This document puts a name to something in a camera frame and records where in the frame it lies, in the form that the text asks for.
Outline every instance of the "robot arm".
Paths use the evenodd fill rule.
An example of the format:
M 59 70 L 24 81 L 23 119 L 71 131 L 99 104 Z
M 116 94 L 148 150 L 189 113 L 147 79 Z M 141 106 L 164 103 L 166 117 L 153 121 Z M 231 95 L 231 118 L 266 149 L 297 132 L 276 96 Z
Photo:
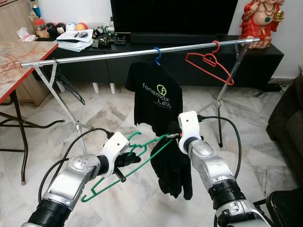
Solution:
M 85 184 L 98 175 L 108 177 L 115 173 L 124 182 L 126 178 L 117 166 L 140 161 L 137 157 L 133 161 L 128 160 L 123 164 L 119 162 L 116 165 L 115 162 L 128 145 L 129 141 L 117 132 L 106 142 L 101 156 L 83 155 L 70 158 L 67 167 L 50 184 L 36 211 L 22 227 L 63 227 Z
M 199 135 L 195 111 L 178 117 L 182 129 L 180 150 L 188 154 L 193 167 L 199 172 L 204 187 L 210 194 L 219 225 L 222 227 L 270 226 L 253 203 L 246 200 L 227 163 Z

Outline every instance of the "white tile floor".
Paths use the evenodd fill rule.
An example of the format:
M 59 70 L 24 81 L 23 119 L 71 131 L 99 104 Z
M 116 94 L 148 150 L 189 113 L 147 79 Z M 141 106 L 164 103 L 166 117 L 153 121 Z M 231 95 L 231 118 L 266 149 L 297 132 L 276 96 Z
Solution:
M 86 105 L 83 106 L 71 94 L 61 94 L 70 110 L 82 123 L 101 126 L 111 131 L 120 131 L 125 136 L 141 131 L 134 142 L 143 143 L 155 137 L 150 126 L 134 122 L 134 95 L 118 87 L 116 95 L 110 94 L 109 85 L 101 85 L 100 94 L 95 94 L 91 85 L 78 85 Z M 217 87 L 183 87 L 184 111 L 195 110 L 202 115 L 214 115 L 212 107 L 202 110 L 219 94 Z M 282 93 L 264 93 L 250 88 L 231 88 L 224 96 L 222 116 L 231 119 L 237 126 L 243 149 L 242 166 L 238 183 L 246 197 L 261 200 L 272 191 L 290 190 L 298 186 L 288 161 L 280 147 L 266 133 L 266 125 Z M 14 107 L 0 107 L 0 111 L 15 114 Z M 0 227 L 18 227 L 26 222 L 37 206 L 39 184 L 47 169 L 59 160 L 69 144 L 76 138 L 73 124 L 56 100 L 49 95 L 39 107 L 21 104 L 24 119 L 38 124 L 48 124 L 65 119 L 49 129 L 26 129 L 29 144 L 27 160 L 27 183 L 21 186 L 20 172 L 22 154 L 0 152 Z M 223 124 L 223 148 L 216 139 L 216 121 L 205 120 L 200 124 L 201 135 L 219 151 L 234 172 L 237 161 L 237 142 L 232 127 Z M 94 132 L 85 138 L 90 153 L 99 154 L 106 137 Z M 22 147 L 18 128 L 0 128 L 0 146 Z M 81 154 L 79 144 L 70 155 Z M 137 165 L 123 168 L 128 173 Z M 66 226 L 73 227 L 197 227 L 212 226 L 214 210 L 212 201 L 200 180 L 192 170 L 193 198 L 177 199 L 164 195 L 150 164 L 89 202 L 79 202 L 70 215 Z M 98 179 L 87 184 L 84 193 L 91 195 L 90 187 Z M 99 186 L 115 180 L 112 176 Z

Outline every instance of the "television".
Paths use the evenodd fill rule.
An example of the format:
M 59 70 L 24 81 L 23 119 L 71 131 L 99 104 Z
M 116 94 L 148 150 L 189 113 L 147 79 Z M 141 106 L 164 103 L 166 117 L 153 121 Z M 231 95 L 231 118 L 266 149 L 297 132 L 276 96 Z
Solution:
M 111 0 L 119 33 L 227 34 L 238 0 Z

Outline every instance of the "stacked papers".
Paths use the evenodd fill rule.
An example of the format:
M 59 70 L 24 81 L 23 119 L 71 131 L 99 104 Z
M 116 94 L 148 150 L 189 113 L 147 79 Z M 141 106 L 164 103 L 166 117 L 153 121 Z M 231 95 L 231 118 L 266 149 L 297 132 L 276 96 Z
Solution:
M 88 35 L 83 38 L 79 38 L 79 36 L 76 36 L 76 34 L 80 33 L 87 33 Z M 80 52 L 84 50 L 85 48 L 92 45 L 93 40 L 93 29 L 87 29 L 83 31 L 66 31 L 59 37 L 57 37 L 57 42 L 59 44 L 59 48 L 70 50 L 70 51 L 76 51 Z

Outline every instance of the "statue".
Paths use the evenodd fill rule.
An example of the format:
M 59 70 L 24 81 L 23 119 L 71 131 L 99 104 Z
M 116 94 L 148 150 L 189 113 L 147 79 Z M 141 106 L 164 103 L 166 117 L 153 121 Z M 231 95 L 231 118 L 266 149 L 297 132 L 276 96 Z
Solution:
M 271 43 L 271 31 L 276 32 L 279 23 L 284 19 L 280 6 L 285 0 L 253 0 L 244 8 L 242 32 L 240 39 L 260 38 L 252 43 L 250 49 L 267 48 Z

